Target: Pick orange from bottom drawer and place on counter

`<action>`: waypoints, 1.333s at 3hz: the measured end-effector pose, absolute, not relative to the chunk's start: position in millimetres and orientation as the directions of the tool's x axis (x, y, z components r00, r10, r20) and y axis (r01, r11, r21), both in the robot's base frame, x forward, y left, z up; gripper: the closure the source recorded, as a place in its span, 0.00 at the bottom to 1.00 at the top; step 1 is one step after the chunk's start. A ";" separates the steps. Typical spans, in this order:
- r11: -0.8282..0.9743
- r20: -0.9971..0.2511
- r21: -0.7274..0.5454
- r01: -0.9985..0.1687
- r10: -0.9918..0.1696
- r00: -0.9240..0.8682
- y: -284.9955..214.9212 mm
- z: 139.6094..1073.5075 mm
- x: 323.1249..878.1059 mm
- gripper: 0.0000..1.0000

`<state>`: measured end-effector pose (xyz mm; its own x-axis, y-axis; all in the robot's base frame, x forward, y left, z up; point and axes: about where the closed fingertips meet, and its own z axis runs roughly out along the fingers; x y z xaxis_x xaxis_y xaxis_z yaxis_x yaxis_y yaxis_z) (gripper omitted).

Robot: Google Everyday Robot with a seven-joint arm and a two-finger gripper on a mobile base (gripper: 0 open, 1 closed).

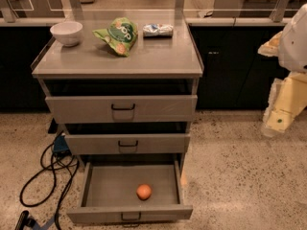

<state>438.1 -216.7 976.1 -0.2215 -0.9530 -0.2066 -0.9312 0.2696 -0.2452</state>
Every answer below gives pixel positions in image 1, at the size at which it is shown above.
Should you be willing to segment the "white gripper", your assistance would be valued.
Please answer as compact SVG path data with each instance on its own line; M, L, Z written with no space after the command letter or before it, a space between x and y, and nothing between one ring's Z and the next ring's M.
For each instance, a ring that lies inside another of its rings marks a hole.
M275 34L262 44L257 53L265 57L278 57L282 33ZM261 126L262 133L274 137L284 133L297 116L307 106L307 74L291 72L284 80L273 82L275 94L272 109L266 109Z

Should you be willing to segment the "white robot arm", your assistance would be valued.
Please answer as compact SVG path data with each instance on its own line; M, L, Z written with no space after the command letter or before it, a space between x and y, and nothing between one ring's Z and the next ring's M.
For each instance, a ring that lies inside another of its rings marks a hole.
M262 132L267 137L284 133L307 107L307 5L303 5L282 32L261 45L258 53L278 57L289 71L284 79L275 79L263 116Z

